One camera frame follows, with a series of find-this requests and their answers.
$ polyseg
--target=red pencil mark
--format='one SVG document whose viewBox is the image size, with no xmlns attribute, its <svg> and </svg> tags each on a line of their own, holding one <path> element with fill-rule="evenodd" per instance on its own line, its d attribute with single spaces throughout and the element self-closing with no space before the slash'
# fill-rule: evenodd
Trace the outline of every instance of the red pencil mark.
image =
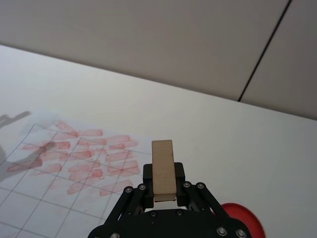
<svg viewBox="0 0 317 238">
<path fill-rule="evenodd" d="M 96 149 L 95 151 L 99 155 L 106 155 L 108 153 L 105 149 Z"/>
<path fill-rule="evenodd" d="M 95 152 L 93 150 L 77 151 L 77 152 L 73 152 L 68 160 L 72 161 L 72 160 L 88 159 L 93 157 L 94 154 Z"/>
<path fill-rule="evenodd" d="M 55 126 L 60 130 L 71 131 L 71 132 L 75 131 L 74 128 L 72 128 L 70 125 L 68 125 L 66 122 L 62 120 L 60 120 Z"/>
<path fill-rule="evenodd" d="M 62 168 L 62 166 L 60 163 L 46 165 L 44 167 L 41 167 L 41 171 L 34 170 L 33 173 L 31 173 L 31 176 L 59 172 L 61 170 L 61 168 Z"/>
<path fill-rule="evenodd" d="M 45 142 L 42 145 L 24 145 L 22 150 L 38 150 L 39 148 L 49 148 L 49 149 L 69 149 L 70 143 L 68 141 L 64 142 Z"/>
<path fill-rule="evenodd" d="M 11 164 L 8 168 L 8 172 L 17 172 L 28 170 L 29 168 L 36 168 L 42 166 L 43 162 L 41 159 L 36 159 L 35 161 L 26 161 L 18 164 Z"/>
<path fill-rule="evenodd" d="M 125 160 L 134 157 L 133 151 L 122 151 L 115 154 L 107 155 L 105 158 L 106 162 L 112 162 L 117 160 Z"/>
<path fill-rule="evenodd" d="M 54 136 L 54 140 L 64 140 L 64 139 L 73 139 L 77 138 L 76 132 L 58 132 L 56 136 Z"/>
<path fill-rule="evenodd" d="M 22 150 L 32 150 L 32 151 L 36 151 L 39 148 L 43 148 L 45 147 L 45 145 L 24 145 L 22 147 Z"/>
<path fill-rule="evenodd" d="M 107 172 L 110 173 L 111 176 L 120 174 L 120 177 L 127 177 L 138 174 L 140 172 L 140 169 L 138 162 L 133 160 L 125 163 L 120 163 L 115 166 L 107 167 Z"/>
<path fill-rule="evenodd" d="M 129 135 L 114 135 L 111 137 L 107 137 L 107 144 L 117 144 L 117 143 L 123 143 L 130 140 Z"/>
<path fill-rule="evenodd" d="M 125 148 L 137 146 L 138 142 L 135 140 L 127 141 L 120 144 L 114 144 L 109 146 L 109 150 L 124 150 Z"/>
<path fill-rule="evenodd" d="M 56 151 L 48 151 L 45 153 L 40 154 L 40 159 L 42 161 L 47 161 L 47 160 L 61 160 L 65 161 L 68 158 L 68 153 L 67 152 L 56 152 Z"/>
<path fill-rule="evenodd" d="M 123 191 L 124 188 L 127 186 L 133 186 L 131 180 L 125 180 L 125 181 L 103 186 L 101 188 L 102 190 L 100 190 L 100 196 L 106 196 L 106 195 L 112 194 L 113 192 Z"/>
<path fill-rule="evenodd" d="M 48 148 L 64 150 L 70 148 L 70 143 L 68 141 L 64 142 L 49 142 L 47 143 Z"/>
<path fill-rule="evenodd" d="M 78 141 L 77 145 L 89 146 L 89 145 L 106 145 L 106 144 L 107 144 L 106 139 L 94 139 L 94 140 L 81 139 L 80 141 Z"/>
<path fill-rule="evenodd" d="M 91 170 L 89 172 L 73 172 L 70 174 L 69 179 L 72 181 L 82 181 L 85 179 L 91 179 L 91 178 L 103 178 L 104 173 L 101 169 L 95 169 Z"/>
<path fill-rule="evenodd" d="M 68 168 L 69 172 L 78 172 L 78 171 L 82 171 L 82 172 L 88 172 L 91 169 L 95 169 L 100 167 L 100 161 L 96 161 L 96 162 L 85 162 L 79 165 L 73 165 L 71 167 Z"/>
<path fill-rule="evenodd" d="M 69 186 L 68 190 L 67 190 L 67 194 L 68 195 L 72 195 L 74 193 L 77 193 L 85 188 L 89 187 L 88 185 L 84 185 L 82 183 L 74 183 L 71 186 Z"/>
<path fill-rule="evenodd" d="M 129 135 L 115 135 L 107 138 L 100 138 L 94 140 L 80 140 L 78 145 L 107 145 L 107 144 L 119 144 L 128 142 L 130 140 Z"/>
</svg>

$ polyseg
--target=white table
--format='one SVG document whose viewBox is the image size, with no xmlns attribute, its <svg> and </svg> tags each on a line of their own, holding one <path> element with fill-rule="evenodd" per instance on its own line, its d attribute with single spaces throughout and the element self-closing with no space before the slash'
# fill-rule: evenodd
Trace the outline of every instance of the white table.
<svg viewBox="0 0 317 238">
<path fill-rule="evenodd" d="M 248 207 L 267 237 L 316 236 L 317 121 L 0 47 L 0 116 L 24 111 L 172 139 L 186 179 Z M 26 121 L 0 128 L 5 150 Z"/>
</svg>

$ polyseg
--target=red object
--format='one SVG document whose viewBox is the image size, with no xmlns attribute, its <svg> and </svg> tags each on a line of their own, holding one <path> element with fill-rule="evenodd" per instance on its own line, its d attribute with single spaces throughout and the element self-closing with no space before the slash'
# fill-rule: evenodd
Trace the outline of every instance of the red object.
<svg viewBox="0 0 317 238">
<path fill-rule="evenodd" d="M 224 210 L 232 218 L 242 221 L 248 227 L 252 238 L 265 238 L 264 229 L 257 217 L 246 207 L 237 203 L 222 204 Z"/>
</svg>

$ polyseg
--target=black metal bracket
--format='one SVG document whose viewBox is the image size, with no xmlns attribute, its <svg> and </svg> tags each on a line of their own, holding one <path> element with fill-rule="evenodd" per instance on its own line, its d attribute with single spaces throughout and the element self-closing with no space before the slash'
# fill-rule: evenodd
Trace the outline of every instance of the black metal bracket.
<svg viewBox="0 0 317 238">
<path fill-rule="evenodd" d="M 88 238 L 252 238 L 244 223 L 229 217 L 202 182 L 185 180 L 182 163 L 174 163 L 177 205 L 184 209 L 152 210 L 152 164 L 143 167 L 143 183 L 126 187 L 105 223 Z"/>
</svg>

